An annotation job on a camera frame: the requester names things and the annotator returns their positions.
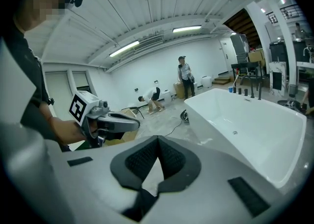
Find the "man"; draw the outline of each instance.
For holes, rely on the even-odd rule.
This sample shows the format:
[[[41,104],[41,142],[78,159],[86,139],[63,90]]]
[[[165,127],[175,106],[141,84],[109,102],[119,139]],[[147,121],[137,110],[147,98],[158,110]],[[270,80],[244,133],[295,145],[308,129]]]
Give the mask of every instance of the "man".
[[[311,78],[309,81],[309,88],[302,99],[301,105],[304,104],[306,99],[309,101],[309,108],[305,114],[314,115],[314,78]]]
[[[184,96],[187,99],[188,88],[191,87],[192,96],[195,96],[194,92],[194,77],[190,66],[185,62],[185,56],[179,57],[178,75],[180,82],[184,86]]]
[[[67,2],[69,0],[19,0],[18,5],[12,7],[13,17],[11,13],[3,30],[3,38],[13,58],[36,86],[21,124],[37,130],[45,139],[57,141],[63,151],[69,150],[68,144],[85,140],[85,136],[75,121],[62,121],[52,116],[41,63],[28,47],[24,34],[40,25],[56,10],[64,9]]]
[[[165,109],[165,107],[157,101],[159,99],[160,89],[158,87],[153,87],[149,89],[143,96],[138,97],[138,101],[144,102],[146,101],[149,107],[148,113],[153,113],[153,103],[156,106],[156,109],[161,112]]]
[[[302,40],[305,40],[305,38],[306,38],[305,30],[301,30],[299,23],[295,23],[295,27],[296,27],[296,30],[295,30],[295,33],[294,33],[295,37],[296,38],[300,38]]]

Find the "floor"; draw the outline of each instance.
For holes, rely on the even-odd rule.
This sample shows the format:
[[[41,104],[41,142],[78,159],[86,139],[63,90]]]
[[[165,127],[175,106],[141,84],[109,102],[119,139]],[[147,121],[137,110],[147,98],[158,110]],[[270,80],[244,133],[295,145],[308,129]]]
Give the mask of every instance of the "floor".
[[[220,88],[220,89],[228,89],[231,83],[226,85],[213,85],[210,88],[201,88],[197,91],[196,94],[200,94],[206,92],[213,88]],[[301,101],[303,98],[304,93],[299,92],[296,96],[298,101]],[[271,101],[276,103],[280,100],[278,97],[274,97],[270,95],[269,89],[262,88],[262,99]],[[184,123],[180,119],[180,114],[185,110],[184,102],[180,99],[175,99],[170,104],[165,105],[166,110],[163,112],[156,112],[152,115],[148,114],[148,107],[141,108],[141,112],[144,115],[145,119],[142,119],[140,114],[138,114],[137,119],[141,121],[141,127],[136,138],[141,138],[145,136],[152,136],[152,135],[167,135],[183,139],[192,143],[199,143],[196,135],[193,133],[191,127],[188,123]],[[306,177],[310,168],[313,165],[314,161],[314,120],[307,120],[307,129],[306,129],[306,136],[304,139],[303,147],[301,150],[301,154],[299,160],[295,166],[295,169],[288,181],[288,183],[280,189],[283,194],[286,194],[291,189],[295,188],[298,185],[301,185]],[[143,183],[143,188],[148,190],[151,194],[156,195],[157,185],[163,181],[162,171],[160,162],[157,161],[153,166],[149,176]]]

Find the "cable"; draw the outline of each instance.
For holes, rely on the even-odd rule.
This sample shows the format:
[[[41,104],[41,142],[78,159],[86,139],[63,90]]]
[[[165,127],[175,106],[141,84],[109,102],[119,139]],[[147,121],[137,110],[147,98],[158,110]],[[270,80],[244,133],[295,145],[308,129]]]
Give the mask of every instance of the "cable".
[[[173,131],[174,131],[178,126],[180,126],[180,125],[182,124],[182,122],[183,122],[183,120],[181,120],[181,123],[178,124],[175,128],[173,128],[172,132],[170,132],[170,133],[168,133],[167,135],[165,135],[165,137],[168,136],[168,135],[170,135],[171,133],[173,133]]]

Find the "wooden staircase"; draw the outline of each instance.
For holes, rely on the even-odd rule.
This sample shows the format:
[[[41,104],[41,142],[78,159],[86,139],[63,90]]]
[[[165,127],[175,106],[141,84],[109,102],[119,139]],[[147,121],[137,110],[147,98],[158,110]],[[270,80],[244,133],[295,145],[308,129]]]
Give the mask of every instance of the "wooden staircase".
[[[215,80],[212,82],[215,85],[225,85],[230,83],[230,78],[229,77],[218,77],[215,78]]]

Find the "fluorescent light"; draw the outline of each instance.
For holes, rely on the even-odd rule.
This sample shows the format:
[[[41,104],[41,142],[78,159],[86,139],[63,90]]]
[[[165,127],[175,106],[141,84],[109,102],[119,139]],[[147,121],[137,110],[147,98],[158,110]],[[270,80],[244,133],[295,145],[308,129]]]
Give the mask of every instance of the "fluorescent light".
[[[172,32],[175,33],[175,32],[180,32],[180,31],[185,31],[185,30],[196,30],[200,28],[202,28],[201,25],[187,26],[187,27],[175,28],[172,30]]]
[[[109,57],[114,57],[115,55],[118,55],[119,53],[121,53],[121,52],[123,52],[123,51],[125,51],[125,50],[127,50],[127,49],[129,49],[129,48],[132,48],[132,47],[134,47],[134,46],[137,46],[138,44],[139,44],[139,41],[136,40],[135,42],[130,43],[130,44],[128,44],[128,45],[126,45],[126,46],[124,46],[124,47],[118,49],[117,51],[113,52],[112,54],[109,55]]]

